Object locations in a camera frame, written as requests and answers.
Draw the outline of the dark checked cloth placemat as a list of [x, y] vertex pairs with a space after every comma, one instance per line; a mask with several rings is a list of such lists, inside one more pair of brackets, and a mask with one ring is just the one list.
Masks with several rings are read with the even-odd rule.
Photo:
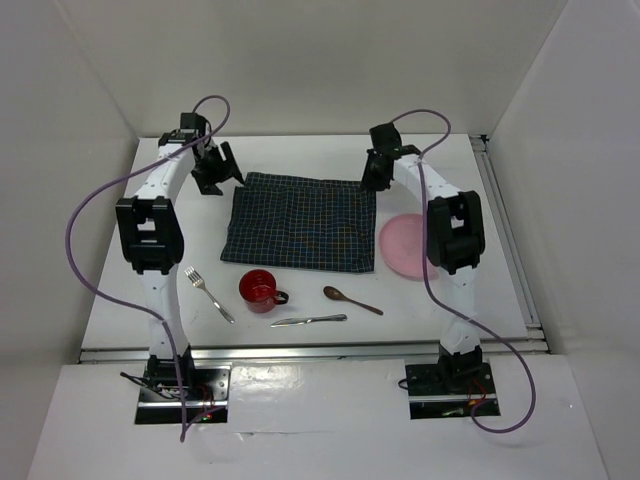
[[371, 273], [376, 218], [376, 194], [357, 181], [250, 172], [234, 191], [220, 260]]

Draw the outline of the silver fork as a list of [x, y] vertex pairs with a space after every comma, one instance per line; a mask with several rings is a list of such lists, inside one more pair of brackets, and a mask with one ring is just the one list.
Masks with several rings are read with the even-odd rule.
[[208, 290], [204, 278], [192, 267], [188, 267], [184, 270], [186, 277], [192, 286], [200, 291], [202, 291], [212, 302], [214, 308], [218, 311], [218, 313], [229, 323], [234, 324], [234, 317], [228, 312], [228, 310], [213, 296], [213, 294]]

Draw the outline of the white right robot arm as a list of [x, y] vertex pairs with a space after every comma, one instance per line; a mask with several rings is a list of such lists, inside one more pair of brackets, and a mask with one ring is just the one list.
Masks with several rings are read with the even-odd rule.
[[485, 251], [481, 199], [463, 191], [418, 158], [415, 146], [367, 151], [361, 186], [383, 191], [396, 179], [422, 201], [424, 267], [438, 272], [431, 300], [449, 313], [439, 341], [436, 379], [448, 392], [460, 391], [482, 364], [476, 315], [475, 276]]

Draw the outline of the pink plastic plate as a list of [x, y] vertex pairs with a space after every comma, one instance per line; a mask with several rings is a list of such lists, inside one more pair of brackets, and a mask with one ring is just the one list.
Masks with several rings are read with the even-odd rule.
[[423, 280], [423, 219], [409, 213], [389, 219], [381, 228], [378, 245], [384, 263], [396, 274]]

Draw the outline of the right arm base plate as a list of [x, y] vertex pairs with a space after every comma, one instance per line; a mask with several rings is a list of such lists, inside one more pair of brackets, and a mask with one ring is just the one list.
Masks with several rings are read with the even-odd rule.
[[397, 386], [408, 395], [412, 420], [500, 416], [499, 401], [490, 365], [485, 362], [476, 373], [446, 380], [436, 364], [408, 364]]

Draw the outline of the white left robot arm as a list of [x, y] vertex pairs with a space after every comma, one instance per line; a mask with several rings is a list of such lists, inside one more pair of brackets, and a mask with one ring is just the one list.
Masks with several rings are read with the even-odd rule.
[[185, 239], [174, 203], [189, 178], [205, 196], [220, 196], [219, 185], [229, 179], [244, 181], [230, 145], [211, 145], [211, 138], [207, 123], [163, 134], [147, 179], [115, 206], [122, 253], [141, 280], [143, 311], [151, 318], [149, 363], [153, 370], [167, 368], [161, 385], [176, 399], [193, 394], [198, 376], [189, 368], [191, 347], [180, 315], [177, 274]]

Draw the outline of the red enamel mug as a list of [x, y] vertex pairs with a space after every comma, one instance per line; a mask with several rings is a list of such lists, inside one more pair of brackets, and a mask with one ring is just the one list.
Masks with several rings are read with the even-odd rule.
[[263, 269], [245, 273], [239, 282], [239, 293], [247, 308], [257, 314], [268, 313], [289, 302], [289, 295], [277, 288], [275, 277]]

